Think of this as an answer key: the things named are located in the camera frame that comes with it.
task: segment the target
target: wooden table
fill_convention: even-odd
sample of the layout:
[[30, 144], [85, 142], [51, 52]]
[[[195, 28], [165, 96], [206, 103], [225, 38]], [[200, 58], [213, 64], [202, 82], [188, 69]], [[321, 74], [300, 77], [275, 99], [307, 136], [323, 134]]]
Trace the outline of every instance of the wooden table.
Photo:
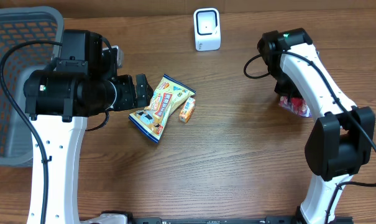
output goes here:
[[[131, 111], [111, 113], [105, 128], [86, 133], [81, 219], [102, 210], [162, 218], [293, 214], [310, 183], [304, 145], [313, 121], [277, 105], [272, 77], [243, 75], [264, 32], [304, 27], [339, 87], [376, 114], [376, 10], [223, 14], [221, 24], [221, 49], [197, 52], [192, 16], [65, 20], [67, 29], [88, 29], [120, 46], [126, 56], [120, 75], [145, 73], [155, 87], [166, 73], [197, 90], [189, 123], [173, 114], [158, 145], [128, 120]], [[249, 70], [261, 74], [266, 67], [259, 60]], [[90, 118], [88, 126], [102, 120]], [[0, 167], [0, 223], [26, 222], [31, 172]], [[374, 153], [354, 180], [376, 181]], [[347, 187], [336, 213], [376, 223], [376, 189]]]

